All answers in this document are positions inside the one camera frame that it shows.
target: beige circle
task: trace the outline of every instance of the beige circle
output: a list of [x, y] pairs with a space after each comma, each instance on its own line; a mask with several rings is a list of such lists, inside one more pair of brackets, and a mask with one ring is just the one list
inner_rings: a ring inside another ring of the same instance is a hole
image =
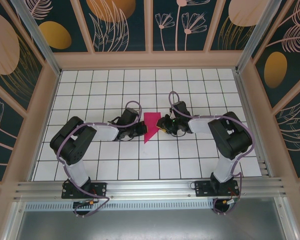
[[0, 74], [11, 74], [20, 56], [18, 35], [11, 24], [0, 15]]
[[[136, 9], [136, 0], [86, 0], [86, 3], [94, 15], [106, 22], [120, 21], [118, 16], [115, 17], [113, 3], [118, 11], [121, 9], [126, 19], [128, 19]], [[107, 13], [110, 13], [112, 17], [107, 18]]]
[[268, 0], [231, 0], [229, 5], [230, 21], [240, 27], [250, 27], [258, 23]]
[[39, 25], [46, 42], [55, 49], [66, 49], [71, 45], [71, 36], [67, 29], [55, 21], [45, 21]]
[[269, 88], [278, 87], [287, 72], [287, 59], [281, 52], [275, 51], [267, 58], [264, 66], [264, 81]]

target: red triangle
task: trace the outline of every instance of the red triangle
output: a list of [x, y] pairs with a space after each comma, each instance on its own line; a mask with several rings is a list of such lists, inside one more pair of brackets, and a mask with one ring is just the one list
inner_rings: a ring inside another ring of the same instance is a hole
[[157, 122], [161, 118], [160, 112], [145, 112], [144, 124], [147, 126], [148, 132], [144, 135], [144, 143], [148, 142], [158, 131]]

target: decorative wallpaper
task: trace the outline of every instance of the decorative wallpaper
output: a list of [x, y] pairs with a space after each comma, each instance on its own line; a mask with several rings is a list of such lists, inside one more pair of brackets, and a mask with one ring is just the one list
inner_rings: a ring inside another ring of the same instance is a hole
[[87, 52], [70, 0], [24, 0], [24, 3], [54, 53]]
[[6, 171], [23, 120], [22, 116], [0, 98], [0, 181]]
[[0, 4], [0, 86], [28, 108], [42, 65]]
[[300, 93], [276, 116], [286, 148], [295, 172], [300, 178]]
[[255, 66], [274, 107], [300, 80], [300, 0], [293, 2]]
[[153, 50], [202, 51], [215, 0], [154, 0]]
[[243, 50], [268, 0], [226, 0], [211, 50]]
[[143, 0], [80, 0], [96, 52], [145, 51]]
[[257, 54], [257, 52], [259, 51], [261, 44], [264, 42], [266, 36], [268, 35], [270, 29], [272, 28], [272, 26], [274, 25], [275, 21], [277, 20], [278, 15], [280, 14], [282, 8], [284, 7], [284, 5], [286, 4], [287, 0], [282, 0], [280, 3], [279, 8], [277, 9], [277, 11], [275, 12], [274, 17], [272, 18], [268, 28], [266, 29], [265, 33], [263, 34], [262, 38], [259, 41], [259, 44], [256, 46], [256, 48], [254, 49], [253, 53], [252, 53], [252, 58], [255, 58], [255, 55]]

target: black mounting plate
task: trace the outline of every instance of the black mounting plate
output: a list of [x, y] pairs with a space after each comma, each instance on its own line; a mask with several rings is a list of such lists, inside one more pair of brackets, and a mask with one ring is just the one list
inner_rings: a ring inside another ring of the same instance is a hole
[[[91, 194], [95, 194], [98, 196], [106, 196], [107, 193], [107, 183], [105, 182], [91, 182], [90, 183], [90, 191]], [[63, 184], [62, 199], [92, 199], [93, 197], [86, 195], [76, 189], [76, 187], [70, 183], [65, 182]]]
[[221, 196], [231, 196], [231, 191], [239, 195], [238, 182], [236, 180], [229, 180], [220, 185], [219, 192], [216, 193], [211, 185], [210, 180], [206, 181], [195, 181], [191, 184], [191, 188], [195, 190], [196, 197], [221, 197]]

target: ventilation grille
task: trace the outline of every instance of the ventilation grille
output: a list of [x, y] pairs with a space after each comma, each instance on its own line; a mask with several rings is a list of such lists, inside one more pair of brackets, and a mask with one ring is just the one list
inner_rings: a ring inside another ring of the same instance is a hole
[[[94, 210], [101, 203], [79, 208], [78, 211]], [[101, 208], [103, 211], [124, 210], [180, 210], [180, 209], [212, 209], [212, 199], [191, 200], [145, 200], [145, 201], [110, 201]], [[27, 202], [26, 212], [73, 211], [74, 202]]]

